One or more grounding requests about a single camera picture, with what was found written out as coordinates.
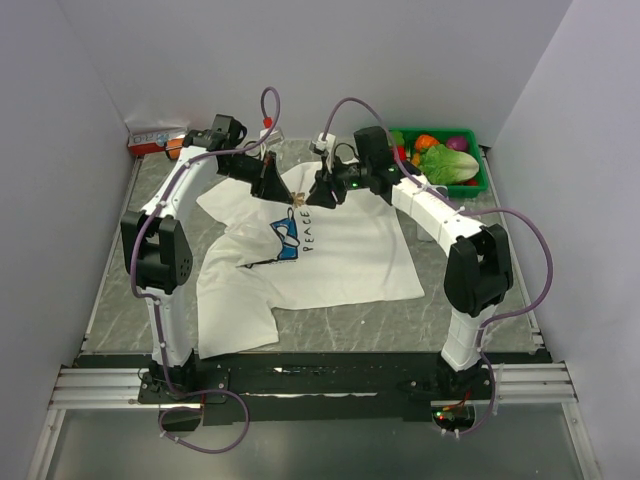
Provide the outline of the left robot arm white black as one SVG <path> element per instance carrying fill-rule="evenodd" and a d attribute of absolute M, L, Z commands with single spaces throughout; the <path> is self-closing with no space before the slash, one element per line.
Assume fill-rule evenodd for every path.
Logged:
<path fill-rule="evenodd" d="M 292 205 L 294 198 L 266 145 L 277 133 L 265 117 L 259 139 L 244 146 L 247 129 L 228 115 L 216 115 L 207 130 L 184 137 L 180 157 L 155 196 L 120 223 L 125 267 L 135 297 L 146 302 L 152 325 L 151 381 L 177 402 L 198 388 L 195 354 L 182 326 L 183 286 L 194 261 L 183 228 L 204 187 L 216 177 L 249 185 L 253 197 Z"/>

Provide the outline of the white t-shirt flower print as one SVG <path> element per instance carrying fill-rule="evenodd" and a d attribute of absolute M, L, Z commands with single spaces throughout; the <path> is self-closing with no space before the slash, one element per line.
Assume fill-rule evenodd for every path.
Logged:
<path fill-rule="evenodd" d="M 260 200 L 227 179 L 197 203 L 225 226 L 196 282 L 202 358 L 278 342 L 275 308 L 424 294 L 395 209 L 368 190 L 350 192 L 330 210 Z"/>

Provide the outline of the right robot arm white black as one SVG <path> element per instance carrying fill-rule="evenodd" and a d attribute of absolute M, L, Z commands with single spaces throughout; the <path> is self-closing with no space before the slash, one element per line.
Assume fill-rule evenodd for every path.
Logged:
<path fill-rule="evenodd" d="M 472 385 L 469 369 L 481 360 L 482 336 L 488 321 L 513 285 L 508 236 L 498 224 L 487 226 L 464 215 L 441 195 L 420 170 L 399 155 L 381 127 L 357 131 L 356 157 L 337 158 L 336 139 L 320 133 L 309 149 L 321 167 L 306 200 L 310 206 L 334 209 L 350 191 L 368 190 L 413 219 L 446 254 L 444 293 L 451 320 L 441 350 L 445 368 L 439 391 L 459 398 Z"/>

